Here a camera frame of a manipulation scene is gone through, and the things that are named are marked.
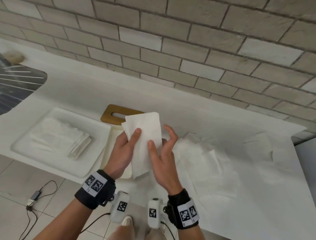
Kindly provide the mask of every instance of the leg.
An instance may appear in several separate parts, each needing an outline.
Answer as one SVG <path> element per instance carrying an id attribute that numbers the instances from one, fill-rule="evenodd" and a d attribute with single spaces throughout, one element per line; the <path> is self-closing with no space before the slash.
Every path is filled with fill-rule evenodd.
<path id="1" fill-rule="evenodd" d="M 151 229 L 145 240 L 167 240 L 162 229 Z"/>
<path id="2" fill-rule="evenodd" d="M 134 240 L 135 231 L 133 225 L 133 219 L 130 216 L 127 216 L 122 225 L 117 227 L 115 232 L 107 240 Z"/>

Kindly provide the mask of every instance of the forearm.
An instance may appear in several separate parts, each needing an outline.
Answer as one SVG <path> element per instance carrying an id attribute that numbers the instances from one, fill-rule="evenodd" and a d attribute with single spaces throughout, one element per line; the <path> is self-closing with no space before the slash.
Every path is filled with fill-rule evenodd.
<path id="1" fill-rule="evenodd" d="M 184 229 L 184 230 L 178 230 L 179 240 L 205 240 L 203 233 L 199 227 L 199 225 Z"/>
<path id="2" fill-rule="evenodd" d="M 74 199 L 34 240 L 75 240 L 92 210 Z"/>

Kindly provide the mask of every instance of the white countertop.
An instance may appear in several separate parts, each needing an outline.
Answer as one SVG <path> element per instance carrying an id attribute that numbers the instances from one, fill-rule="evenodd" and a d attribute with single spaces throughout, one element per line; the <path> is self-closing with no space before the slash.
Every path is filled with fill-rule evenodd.
<path id="1" fill-rule="evenodd" d="M 174 127 L 179 136 L 194 132 L 216 137 L 238 172 L 242 186 L 237 198 L 203 214 L 202 228 L 233 240 L 314 239 L 316 209 L 305 181 L 291 135 L 304 127 L 276 118 L 211 101 L 173 88 L 136 79 L 93 65 L 25 47 L 5 40 L 0 51 L 14 48 L 27 56 L 25 65 L 48 74 L 47 82 L 9 113 L 0 116 L 0 154 L 76 182 L 83 179 L 52 169 L 11 151 L 11 145 L 53 107 L 100 120 L 108 104 L 144 112 L 156 111 L 161 123 Z M 292 153 L 294 174 L 284 176 L 277 186 L 264 183 L 241 147 L 245 137 L 264 131 L 284 136 Z M 132 201 L 146 206 L 149 198 L 166 199 L 166 192 L 152 188 L 148 178 L 135 182 L 117 181 L 117 189 L 132 195 Z M 183 183 L 191 193 L 190 184 Z"/>

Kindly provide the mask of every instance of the hand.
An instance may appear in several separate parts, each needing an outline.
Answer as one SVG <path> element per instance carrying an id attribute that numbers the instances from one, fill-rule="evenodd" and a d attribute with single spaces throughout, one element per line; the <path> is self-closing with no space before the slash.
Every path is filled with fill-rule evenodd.
<path id="1" fill-rule="evenodd" d="M 178 140 L 178 136 L 174 130 L 166 124 L 164 125 L 164 129 L 169 133 L 170 139 L 169 141 L 166 139 L 162 140 L 163 147 L 160 156 L 158 156 L 157 148 L 152 140 L 148 141 L 148 151 L 156 181 L 167 190 L 169 195 L 176 195 L 183 190 L 172 152 L 173 146 Z"/>
<path id="2" fill-rule="evenodd" d="M 142 130 L 137 128 L 129 141 L 125 132 L 116 138 L 109 161 L 103 169 L 114 180 L 123 175 L 125 168 L 132 161 L 134 147 L 141 133 Z"/>

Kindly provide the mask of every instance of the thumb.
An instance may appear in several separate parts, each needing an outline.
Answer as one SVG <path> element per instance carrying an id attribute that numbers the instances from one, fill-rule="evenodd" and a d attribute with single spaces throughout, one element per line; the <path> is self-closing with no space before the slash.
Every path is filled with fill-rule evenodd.
<path id="1" fill-rule="evenodd" d="M 140 128 L 136 128 L 133 135 L 131 136 L 131 139 L 128 141 L 128 144 L 132 147 L 135 147 L 135 144 L 139 140 L 141 133 L 142 130 Z"/>
<path id="2" fill-rule="evenodd" d="M 149 140 L 147 143 L 148 152 L 150 156 L 151 163 L 154 165 L 157 160 L 159 160 L 157 148 L 153 140 Z"/>

